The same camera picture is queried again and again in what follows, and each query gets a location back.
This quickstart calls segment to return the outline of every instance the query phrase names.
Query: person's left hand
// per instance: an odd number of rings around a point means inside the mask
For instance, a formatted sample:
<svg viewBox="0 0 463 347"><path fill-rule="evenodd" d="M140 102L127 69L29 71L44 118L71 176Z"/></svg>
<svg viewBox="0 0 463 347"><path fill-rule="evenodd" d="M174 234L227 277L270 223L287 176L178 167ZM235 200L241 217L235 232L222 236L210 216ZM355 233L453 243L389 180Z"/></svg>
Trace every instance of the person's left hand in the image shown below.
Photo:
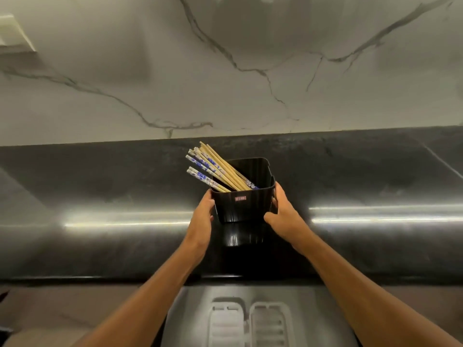
<svg viewBox="0 0 463 347"><path fill-rule="evenodd" d="M211 210L213 206L214 200L211 197L211 190L209 189L204 194L198 207L194 210L187 234L182 242L182 245L194 251L194 255L197 257L197 264L203 259L211 240L211 221L213 220Z"/></svg>

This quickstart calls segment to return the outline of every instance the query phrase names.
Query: marble backsplash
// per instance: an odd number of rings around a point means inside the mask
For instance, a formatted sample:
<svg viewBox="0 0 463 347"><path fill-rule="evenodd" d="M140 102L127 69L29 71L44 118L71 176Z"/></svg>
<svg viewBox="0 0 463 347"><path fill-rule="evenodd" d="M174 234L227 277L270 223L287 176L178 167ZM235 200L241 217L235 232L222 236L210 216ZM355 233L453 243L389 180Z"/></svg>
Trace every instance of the marble backsplash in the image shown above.
<svg viewBox="0 0 463 347"><path fill-rule="evenodd" d="M463 0L0 0L0 145L456 125Z"/></svg>

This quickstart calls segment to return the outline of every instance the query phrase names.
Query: bundle of chopsticks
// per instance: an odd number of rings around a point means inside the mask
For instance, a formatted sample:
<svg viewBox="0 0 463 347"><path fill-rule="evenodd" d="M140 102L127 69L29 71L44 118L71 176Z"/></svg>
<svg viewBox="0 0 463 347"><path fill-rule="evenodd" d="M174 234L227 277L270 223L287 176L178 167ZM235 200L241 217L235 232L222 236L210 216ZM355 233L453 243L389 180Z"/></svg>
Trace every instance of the bundle of chopsticks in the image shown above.
<svg viewBox="0 0 463 347"><path fill-rule="evenodd" d="M219 192L245 191L258 188L222 157L220 157L211 146L206 145L201 141L200 145L200 148L195 147L193 150L189 150L188 155L185 157L202 170L211 174L219 180L220 183L212 180L192 167L188 168L188 174L193 175L196 179L208 184Z"/></svg>

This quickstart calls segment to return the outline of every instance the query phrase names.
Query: black plastic bin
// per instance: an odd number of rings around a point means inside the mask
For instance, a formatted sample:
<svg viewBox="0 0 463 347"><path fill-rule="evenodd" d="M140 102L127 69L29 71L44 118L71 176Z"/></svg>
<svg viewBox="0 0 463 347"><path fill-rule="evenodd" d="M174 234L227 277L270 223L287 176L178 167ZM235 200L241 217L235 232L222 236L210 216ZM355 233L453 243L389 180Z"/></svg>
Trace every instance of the black plastic bin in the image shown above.
<svg viewBox="0 0 463 347"><path fill-rule="evenodd" d="M217 192L212 189L218 220L221 223L263 221L263 215L270 210L275 189L275 178L270 172L269 161L259 157L227 162L246 176L258 189L233 192Z"/></svg>

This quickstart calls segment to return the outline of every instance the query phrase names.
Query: hand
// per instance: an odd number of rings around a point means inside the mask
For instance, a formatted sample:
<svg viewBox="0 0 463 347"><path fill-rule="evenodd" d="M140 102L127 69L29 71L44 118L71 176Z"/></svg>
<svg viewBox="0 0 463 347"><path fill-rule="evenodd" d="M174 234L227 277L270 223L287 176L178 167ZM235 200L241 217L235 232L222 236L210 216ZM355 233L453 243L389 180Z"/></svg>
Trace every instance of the hand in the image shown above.
<svg viewBox="0 0 463 347"><path fill-rule="evenodd" d="M275 233L299 251L298 245L301 245L304 237L310 233L309 226L293 208L280 184L276 182L275 192L276 200L273 199L273 203L278 207L278 214L267 212L263 219L272 227Z"/></svg>
<svg viewBox="0 0 463 347"><path fill-rule="evenodd" d="M211 197L211 190L207 190L201 199L198 207L193 212L187 234L183 239L182 246L193 251L193 255L199 264L204 257L209 241L211 240L211 215L214 200Z"/></svg>

